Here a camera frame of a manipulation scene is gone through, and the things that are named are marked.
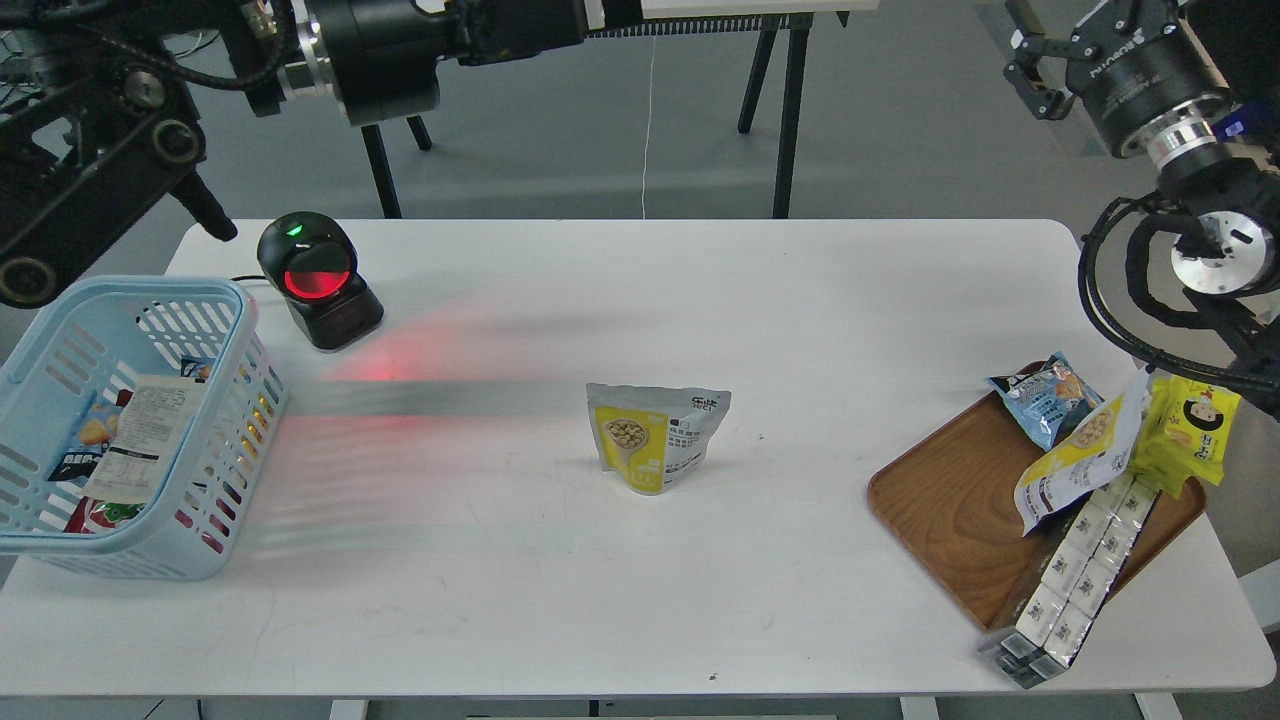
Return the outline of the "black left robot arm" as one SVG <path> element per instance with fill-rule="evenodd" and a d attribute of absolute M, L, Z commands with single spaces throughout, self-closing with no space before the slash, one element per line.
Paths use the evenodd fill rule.
<path fill-rule="evenodd" d="M 236 236 L 197 172 L 191 86 L 260 117 L 314 86 L 370 126 L 434 108 L 442 60 L 526 59 L 643 19 L 639 1 L 5 1 L 19 51 L 3 81 L 33 91 L 3 106 L 3 301 L 49 304 L 166 196 Z"/>

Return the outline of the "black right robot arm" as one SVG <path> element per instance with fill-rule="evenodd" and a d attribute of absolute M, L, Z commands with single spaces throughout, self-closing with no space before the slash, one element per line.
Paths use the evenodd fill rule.
<path fill-rule="evenodd" d="M 1091 323 L 1158 369 L 1238 392 L 1277 415 L 1277 323 L 1244 299 L 1277 290 L 1277 4 L 1101 1 L 1065 38 L 1046 35 L 1028 1 L 1004 74 L 1038 119 L 1080 102 L 1115 158 L 1146 154 L 1158 177 L 1114 200 L 1084 237 L 1078 291 Z M 1126 242 L 1130 300 L 1164 325 L 1211 331 L 1226 366 L 1170 354 L 1125 328 L 1100 292 L 1096 265 L 1112 228 Z"/>

